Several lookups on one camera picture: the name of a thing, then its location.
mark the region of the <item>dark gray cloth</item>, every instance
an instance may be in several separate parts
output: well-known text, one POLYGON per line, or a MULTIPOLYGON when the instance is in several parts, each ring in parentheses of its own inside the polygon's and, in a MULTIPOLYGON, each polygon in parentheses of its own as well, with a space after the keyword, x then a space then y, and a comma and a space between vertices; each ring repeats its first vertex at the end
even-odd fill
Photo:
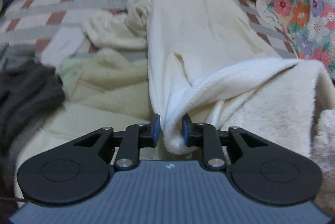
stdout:
MULTIPOLYGON (((36 60, 32 45, 0 45, 0 197, 15 198, 18 154, 65 99, 55 69, 36 60)), ((15 201, 0 199, 4 217, 16 210, 15 201)))
POLYGON ((0 72, 0 153, 5 155, 25 125, 65 99, 55 69, 33 61, 0 72))

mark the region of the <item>orange flower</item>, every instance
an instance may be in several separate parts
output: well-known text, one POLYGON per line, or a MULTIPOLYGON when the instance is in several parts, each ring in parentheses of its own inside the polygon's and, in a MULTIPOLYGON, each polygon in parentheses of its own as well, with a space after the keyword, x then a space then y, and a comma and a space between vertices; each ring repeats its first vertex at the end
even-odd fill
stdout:
POLYGON ((304 27, 309 19, 309 5, 304 5, 303 2, 299 1, 298 6, 292 8, 293 17, 290 23, 297 22, 300 28, 304 27))
POLYGON ((301 51, 299 51, 297 54, 299 59, 305 59, 305 55, 301 51))

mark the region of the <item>checkered bedsheet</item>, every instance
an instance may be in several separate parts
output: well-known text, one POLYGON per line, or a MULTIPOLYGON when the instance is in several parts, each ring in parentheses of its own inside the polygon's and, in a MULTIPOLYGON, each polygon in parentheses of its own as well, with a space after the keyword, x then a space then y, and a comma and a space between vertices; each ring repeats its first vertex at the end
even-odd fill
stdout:
MULTIPOLYGON (((248 15, 250 26, 281 56, 292 57, 287 38, 275 27, 265 23, 249 0, 234 0, 248 15)), ((36 44, 38 52, 64 27, 81 27, 81 23, 96 11, 106 9, 117 13, 125 9, 125 0, 14 0, 0 16, 0 43, 28 42, 36 44)), ((87 51, 97 49, 92 45, 87 51)))

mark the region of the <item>black circular pad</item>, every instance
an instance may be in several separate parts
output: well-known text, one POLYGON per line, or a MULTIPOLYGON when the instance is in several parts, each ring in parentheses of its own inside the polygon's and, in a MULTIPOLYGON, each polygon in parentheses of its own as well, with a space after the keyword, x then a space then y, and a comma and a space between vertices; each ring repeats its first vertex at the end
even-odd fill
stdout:
POLYGON ((80 164, 66 159, 55 160, 42 166, 41 173, 47 180, 65 182, 76 177, 80 172, 80 164))
POLYGON ((109 165, 90 149, 72 146, 46 151, 24 162, 17 173, 23 195, 46 205, 67 205, 91 197, 109 180, 109 165))
POLYGON ((260 172, 272 182, 290 182, 299 176, 299 168, 290 162, 272 160, 261 165, 260 172))
POLYGON ((235 162, 232 179, 251 198, 287 206, 313 200, 320 189, 322 173, 310 159, 269 145, 248 149, 235 162))

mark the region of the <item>white fleece blanket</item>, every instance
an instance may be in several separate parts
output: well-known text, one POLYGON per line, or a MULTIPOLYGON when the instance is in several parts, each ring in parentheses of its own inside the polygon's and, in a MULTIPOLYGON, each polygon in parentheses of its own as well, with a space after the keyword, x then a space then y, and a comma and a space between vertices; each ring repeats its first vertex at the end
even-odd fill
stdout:
POLYGON ((126 8, 91 17, 83 32, 98 47, 148 46, 150 99, 169 152, 192 151, 180 133, 189 112, 310 156, 315 100, 321 110, 335 107, 321 63, 278 57, 232 0, 128 0, 126 8))

